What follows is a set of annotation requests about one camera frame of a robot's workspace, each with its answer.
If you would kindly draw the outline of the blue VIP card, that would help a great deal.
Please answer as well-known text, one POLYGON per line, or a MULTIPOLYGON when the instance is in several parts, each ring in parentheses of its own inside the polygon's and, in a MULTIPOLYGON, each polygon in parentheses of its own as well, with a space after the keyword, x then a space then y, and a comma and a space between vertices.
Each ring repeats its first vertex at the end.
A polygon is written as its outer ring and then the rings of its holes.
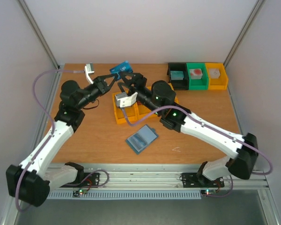
POLYGON ((111 74, 119 74, 120 72, 133 72, 129 61, 126 60, 110 69, 111 74))

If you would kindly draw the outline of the teal leather card holder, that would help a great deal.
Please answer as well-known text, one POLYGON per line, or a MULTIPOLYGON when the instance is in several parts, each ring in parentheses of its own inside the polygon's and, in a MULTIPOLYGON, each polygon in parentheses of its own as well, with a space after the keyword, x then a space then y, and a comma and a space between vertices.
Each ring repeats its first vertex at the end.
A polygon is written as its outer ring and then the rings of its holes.
POLYGON ((159 135, 156 133, 155 129, 144 125, 136 133, 129 136, 125 142, 135 154, 139 155, 158 137, 159 135))

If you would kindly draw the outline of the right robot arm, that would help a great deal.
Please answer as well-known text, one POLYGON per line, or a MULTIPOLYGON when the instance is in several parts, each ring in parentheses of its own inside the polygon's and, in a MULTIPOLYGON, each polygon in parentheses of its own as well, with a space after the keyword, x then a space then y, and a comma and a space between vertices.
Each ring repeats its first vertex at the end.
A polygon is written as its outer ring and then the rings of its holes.
POLYGON ((120 72, 119 76, 122 82, 118 86, 128 89, 128 93, 117 100, 119 108, 139 102, 159 116, 167 129, 194 136, 225 153, 221 159, 201 164, 196 173, 201 186, 229 175, 242 180, 250 178, 259 155, 255 151, 258 147, 256 136, 235 134, 203 120, 175 102, 176 93, 164 80, 154 82, 148 89, 147 79, 140 73, 120 72))

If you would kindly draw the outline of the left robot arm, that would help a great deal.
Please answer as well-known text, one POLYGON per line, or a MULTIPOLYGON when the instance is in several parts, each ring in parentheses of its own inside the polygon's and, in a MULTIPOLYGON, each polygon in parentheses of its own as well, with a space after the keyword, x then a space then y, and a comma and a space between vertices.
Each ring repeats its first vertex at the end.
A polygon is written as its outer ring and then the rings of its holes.
POLYGON ((22 210, 19 201, 38 207, 51 191, 63 185, 79 187, 84 183, 83 167, 75 163, 66 163, 56 172, 46 171, 63 144, 81 125, 85 116, 83 108, 106 94, 117 77, 117 74, 98 76, 83 89, 74 80, 62 84, 59 110, 51 119, 48 133, 18 166, 10 165, 6 170, 8 192, 15 198, 19 211, 22 210))

